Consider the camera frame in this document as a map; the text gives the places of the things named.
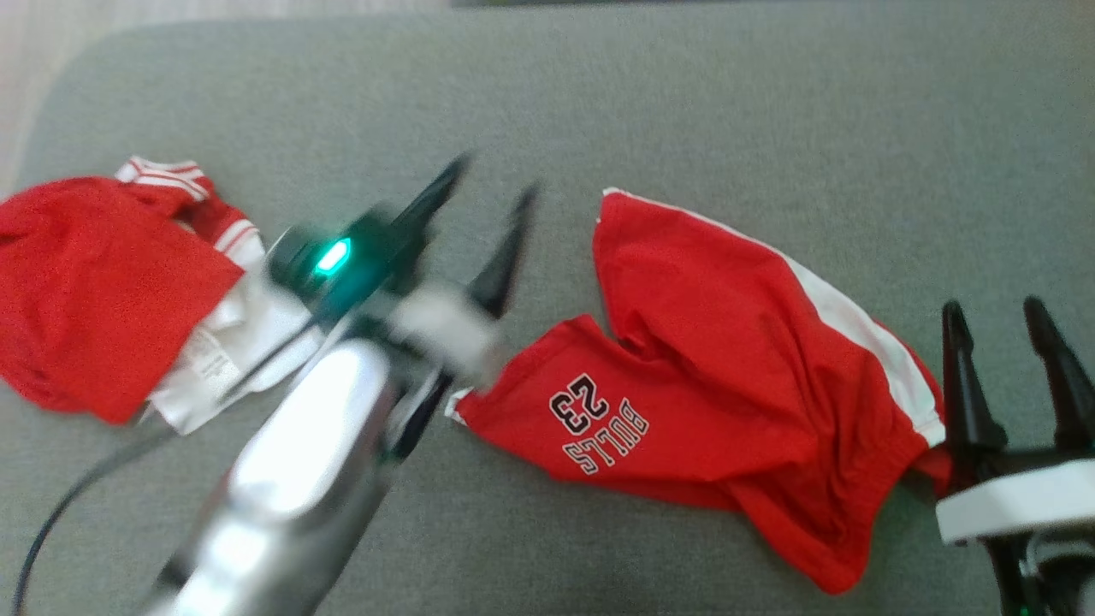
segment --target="white tag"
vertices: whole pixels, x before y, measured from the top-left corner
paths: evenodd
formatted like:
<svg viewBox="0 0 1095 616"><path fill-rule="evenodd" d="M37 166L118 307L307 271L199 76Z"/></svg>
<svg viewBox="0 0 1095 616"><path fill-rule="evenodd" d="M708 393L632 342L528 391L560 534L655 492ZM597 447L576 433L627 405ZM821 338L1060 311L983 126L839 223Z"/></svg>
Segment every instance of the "white tag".
<svg viewBox="0 0 1095 616"><path fill-rule="evenodd" d="M204 327L194 328L180 353L205 386L208 399L216 400L240 380L242 373L216 337Z"/></svg>

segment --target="gray couch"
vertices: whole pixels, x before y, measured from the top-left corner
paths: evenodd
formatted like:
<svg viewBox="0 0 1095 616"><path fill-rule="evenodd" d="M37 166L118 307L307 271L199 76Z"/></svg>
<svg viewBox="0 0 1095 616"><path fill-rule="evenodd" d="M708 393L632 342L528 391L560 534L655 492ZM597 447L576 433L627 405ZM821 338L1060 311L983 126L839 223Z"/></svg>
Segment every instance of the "gray couch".
<svg viewBox="0 0 1095 616"><path fill-rule="evenodd" d="M113 37L56 83L20 185L197 160L266 236L407 199L454 153L436 272L466 279L517 190L546 186L512 346L601 317L600 190L694 209L784 249L936 371L959 298L1019 445L1052 421L1021 301L1040 293L1095 368L1095 5L772 2L193 24ZM34 616L124 613L278 392L95 488L47 543ZM0 591L55 500L147 427L0 391ZM560 485L439 419L322 614L995 613L978 547L940 545L921 484L869 569L818 591L736 514Z"/></svg>

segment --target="white fabric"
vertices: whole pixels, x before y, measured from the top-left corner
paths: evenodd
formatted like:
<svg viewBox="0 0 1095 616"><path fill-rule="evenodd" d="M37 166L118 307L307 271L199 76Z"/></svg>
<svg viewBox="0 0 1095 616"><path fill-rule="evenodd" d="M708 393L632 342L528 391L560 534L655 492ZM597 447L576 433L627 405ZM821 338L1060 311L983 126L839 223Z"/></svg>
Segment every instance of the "white fabric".
<svg viewBox="0 0 1095 616"><path fill-rule="evenodd" d="M198 200L209 196L196 182L200 176L193 161L163 164L138 156L130 158L115 174L123 182L182 187ZM224 392L311 315L299 299L269 281L264 269L266 249L250 220L230 224L212 247L244 274L194 328L171 371L148 397L148 412L159 412L180 434L197 430L243 396L276 385L315 355L322 342L318 330L307 333L251 379L238 396L218 405Z"/></svg>
<svg viewBox="0 0 1095 616"><path fill-rule="evenodd" d="M468 426L468 422L464 421L464 418L460 416L460 411L457 410L457 405L459 405L460 402L464 399L464 396L471 394L471 392L472 392L471 387L465 387L460 392L457 392L451 396L449 396L449 400L445 404L445 417L451 419L452 421L459 423L460 426Z"/></svg>

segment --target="red fabric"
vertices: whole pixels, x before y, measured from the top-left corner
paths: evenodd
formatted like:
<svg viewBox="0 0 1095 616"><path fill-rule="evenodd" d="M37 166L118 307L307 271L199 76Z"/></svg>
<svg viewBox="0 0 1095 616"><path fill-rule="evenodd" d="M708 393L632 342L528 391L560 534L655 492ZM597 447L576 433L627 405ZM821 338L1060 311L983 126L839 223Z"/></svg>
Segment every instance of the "red fabric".
<svg viewBox="0 0 1095 616"><path fill-rule="evenodd" d="M741 510L822 590L852 588L883 501L942 441L929 372L805 267L688 211L610 193L593 258L616 340L565 322L459 416L556 479Z"/></svg>
<svg viewBox="0 0 1095 616"><path fill-rule="evenodd" d="M139 410L243 272L210 245L242 212L204 176L185 184L73 177L0 205L0 375L16 392L110 423Z"/></svg>

